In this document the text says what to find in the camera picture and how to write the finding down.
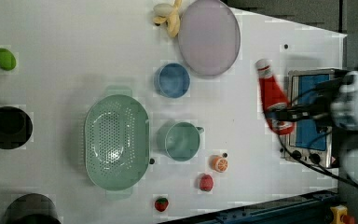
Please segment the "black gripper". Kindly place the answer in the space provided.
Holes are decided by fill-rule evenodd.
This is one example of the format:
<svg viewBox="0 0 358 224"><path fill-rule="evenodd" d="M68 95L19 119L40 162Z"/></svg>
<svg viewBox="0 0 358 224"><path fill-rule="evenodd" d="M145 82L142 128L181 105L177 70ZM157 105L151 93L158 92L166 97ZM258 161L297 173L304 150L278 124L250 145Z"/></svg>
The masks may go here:
<svg viewBox="0 0 358 224"><path fill-rule="evenodd" d="M310 118L316 122L317 126L334 126L331 104L337 99L342 79L348 71L333 69L332 72L328 80L315 86L316 99L310 104Z"/></svg>

